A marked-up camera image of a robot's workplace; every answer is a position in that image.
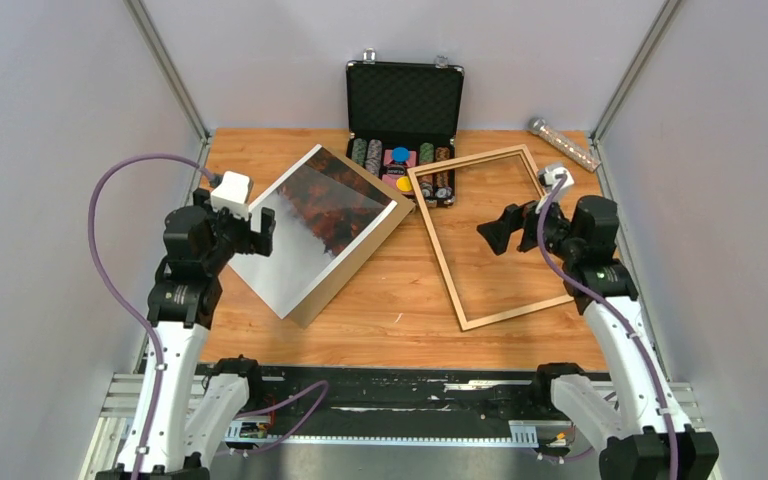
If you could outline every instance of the wooden table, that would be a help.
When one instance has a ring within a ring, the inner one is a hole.
[[[582,132],[568,135],[586,142]],[[315,144],[344,153],[347,139],[345,130],[219,129],[207,166],[251,177],[254,199]],[[527,132],[462,131],[456,148],[462,156],[523,143],[538,167],[560,161],[572,172],[575,187],[561,203],[568,215],[581,195],[600,193],[595,175]],[[524,183],[520,191],[520,173],[503,163],[458,170],[456,205],[432,215],[459,290],[469,292],[464,304],[471,312],[501,311],[563,293],[538,252],[515,251],[520,234],[500,257],[477,246],[483,242],[477,224],[498,218],[507,203],[533,198]],[[483,192],[495,192],[492,202]],[[307,329],[278,319],[230,268],[221,281],[225,293],[203,361],[245,354],[270,364],[533,369],[576,362],[587,370],[606,369],[595,337],[571,303],[461,332],[418,211]]]

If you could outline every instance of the blue poker chip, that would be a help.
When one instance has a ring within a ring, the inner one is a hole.
[[[393,149],[393,161],[396,163],[405,163],[410,158],[410,152],[405,147],[396,147]]]

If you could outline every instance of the poker chip case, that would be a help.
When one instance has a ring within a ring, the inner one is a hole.
[[[407,168],[455,157],[464,69],[445,57],[433,64],[379,62],[366,49],[346,64],[346,156],[414,198]],[[455,172],[418,179],[428,206],[455,201]]]

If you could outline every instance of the white wall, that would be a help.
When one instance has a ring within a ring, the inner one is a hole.
[[[345,64],[467,69],[461,128],[591,129],[663,0],[147,0],[210,128],[346,127]]]
[[[665,361],[768,478],[768,5],[685,2],[605,152]]]
[[[0,2],[0,478],[75,478],[112,372],[135,361],[138,330],[89,259],[96,180],[196,147],[122,2]],[[190,177],[138,167],[102,194],[102,258],[139,308]]]

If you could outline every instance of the picture frame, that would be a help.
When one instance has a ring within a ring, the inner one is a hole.
[[[525,145],[517,145],[499,150],[493,150],[490,152],[446,160],[443,162],[420,165],[408,169],[408,177],[410,178],[411,185],[413,186],[413,189],[416,193],[416,198],[421,199],[422,194],[420,191],[420,182],[418,180],[419,177],[446,172],[457,168],[479,165],[482,163],[492,162],[494,160],[508,159],[511,157],[517,157],[522,162],[525,170],[528,172],[531,186],[534,187],[538,197],[542,196],[544,191],[542,185],[540,185],[540,180],[537,177],[537,164],[534,162],[534,158],[531,156],[531,153],[528,151],[528,147]],[[437,262],[440,265],[443,281],[446,284],[446,290],[448,290],[449,298],[452,301],[452,306],[454,307],[455,314],[458,318],[458,323],[460,323],[461,330],[467,331],[474,328],[483,327],[485,325],[509,320],[521,315],[526,315],[558,305],[563,305],[573,300],[573,298],[569,295],[561,295],[479,318],[467,318],[463,303],[461,302],[461,296],[458,294],[458,290],[455,287],[451,269],[449,268],[449,264],[446,261],[446,256],[443,253],[443,248],[440,244],[440,238],[437,234],[437,230],[435,229],[433,222],[431,221],[431,214],[429,212],[428,206],[425,204],[425,202],[422,201],[418,202],[418,205],[422,214],[422,219],[425,223],[425,228],[428,230],[428,236],[431,239],[431,246],[434,250],[434,255],[437,257]]]

